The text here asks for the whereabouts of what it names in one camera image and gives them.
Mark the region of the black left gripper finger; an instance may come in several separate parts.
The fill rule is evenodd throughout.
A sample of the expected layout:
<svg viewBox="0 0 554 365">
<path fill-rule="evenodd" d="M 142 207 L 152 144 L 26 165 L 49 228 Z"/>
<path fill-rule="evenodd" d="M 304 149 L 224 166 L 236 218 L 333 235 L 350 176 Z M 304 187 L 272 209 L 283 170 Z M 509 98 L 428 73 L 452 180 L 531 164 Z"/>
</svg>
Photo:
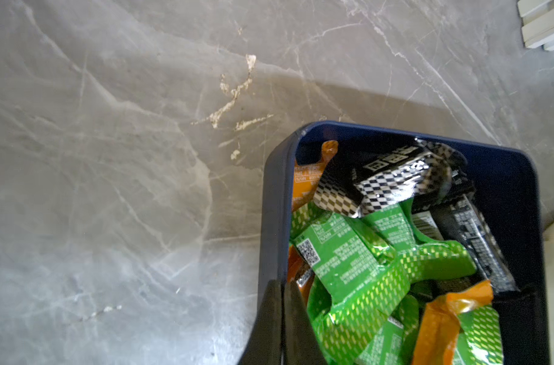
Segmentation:
<svg viewBox="0 0 554 365">
<path fill-rule="evenodd" d="M 240 365 L 325 364 L 294 282 L 269 281 Z"/>
</svg>

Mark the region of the green packet in box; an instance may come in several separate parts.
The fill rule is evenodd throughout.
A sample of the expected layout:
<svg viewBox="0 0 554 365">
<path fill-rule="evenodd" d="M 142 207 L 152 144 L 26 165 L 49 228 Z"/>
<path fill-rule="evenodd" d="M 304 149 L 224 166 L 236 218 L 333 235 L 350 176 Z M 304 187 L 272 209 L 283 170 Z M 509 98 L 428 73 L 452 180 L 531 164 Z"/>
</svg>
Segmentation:
<svg viewBox="0 0 554 365">
<path fill-rule="evenodd" d="M 354 363 L 409 290 L 395 249 L 358 219 L 305 207 L 290 242 L 315 275 L 307 311 L 325 359 Z"/>
</svg>

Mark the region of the orange packet in box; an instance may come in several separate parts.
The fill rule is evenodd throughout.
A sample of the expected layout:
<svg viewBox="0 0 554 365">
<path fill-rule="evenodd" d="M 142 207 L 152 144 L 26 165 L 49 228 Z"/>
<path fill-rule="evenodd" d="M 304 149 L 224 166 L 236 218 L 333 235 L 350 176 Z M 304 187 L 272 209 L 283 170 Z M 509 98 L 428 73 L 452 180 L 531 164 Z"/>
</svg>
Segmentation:
<svg viewBox="0 0 554 365">
<path fill-rule="evenodd" d="M 491 282 L 482 281 L 467 290 L 439 296 L 426 305 L 413 364 L 451 364 L 461 330 L 458 316 L 490 304 Z"/>
</svg>

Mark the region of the checkered black packet in box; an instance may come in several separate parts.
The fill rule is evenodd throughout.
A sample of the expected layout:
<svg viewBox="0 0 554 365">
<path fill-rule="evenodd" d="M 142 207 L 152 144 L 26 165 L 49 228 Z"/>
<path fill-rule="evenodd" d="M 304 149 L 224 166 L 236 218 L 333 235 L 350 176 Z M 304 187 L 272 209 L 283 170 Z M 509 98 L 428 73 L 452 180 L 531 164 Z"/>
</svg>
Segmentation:
<svg viewBox="0 0 554 365">
<path fill-rule="evenodd" d="M 346 217 L 365 217 L 409 199 L 418 209 L 475 189 L 467 159 L 448 144 L 420 138 L 383 153 L 337 156 L 324 170 L 313 203 Z"/>
</svg>

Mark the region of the dark blue storage box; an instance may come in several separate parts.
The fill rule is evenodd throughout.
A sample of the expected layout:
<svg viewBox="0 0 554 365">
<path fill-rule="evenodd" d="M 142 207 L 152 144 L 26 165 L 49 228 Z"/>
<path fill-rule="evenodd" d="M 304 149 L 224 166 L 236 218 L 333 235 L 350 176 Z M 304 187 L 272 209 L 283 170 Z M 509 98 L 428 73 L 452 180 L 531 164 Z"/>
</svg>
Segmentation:
<svg viewBox="0 0 554 365">
<path fill-rule="evenodd" d="M 486 280 L 494 299 L 458 316 L 451 364 L 550 363 L 538 178 L 529 157 L 510 148 L 332 121 L 298 129 L 270 153 L 264 170 L 259 307 L 276 280 L 297 284 L 307 310 L 315 275 L 290 242 L 292 217 L 303 207 L 327 211 L 313 195 L 331 160 L 388 152 L 416 138 L 461 152 L 475 189 L 428 208 L 409 199 L 353 218 L 395 249 L 410 287 L 352 364 L 413 364 L 426 305 Z"/>
</svg>

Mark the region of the white picket fence flower planter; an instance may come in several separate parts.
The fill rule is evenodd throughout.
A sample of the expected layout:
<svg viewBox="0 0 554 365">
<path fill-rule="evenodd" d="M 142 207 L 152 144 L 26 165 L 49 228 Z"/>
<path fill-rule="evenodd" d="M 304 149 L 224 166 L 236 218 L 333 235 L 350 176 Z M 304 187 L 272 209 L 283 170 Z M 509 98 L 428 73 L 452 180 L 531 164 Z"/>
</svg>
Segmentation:
<svg viewBox="0 0 554 365">
<path fill-rule="evenodd" d="M 554 0 L 517 2 L 524 47 L 554 52 Z"/>
</svg>

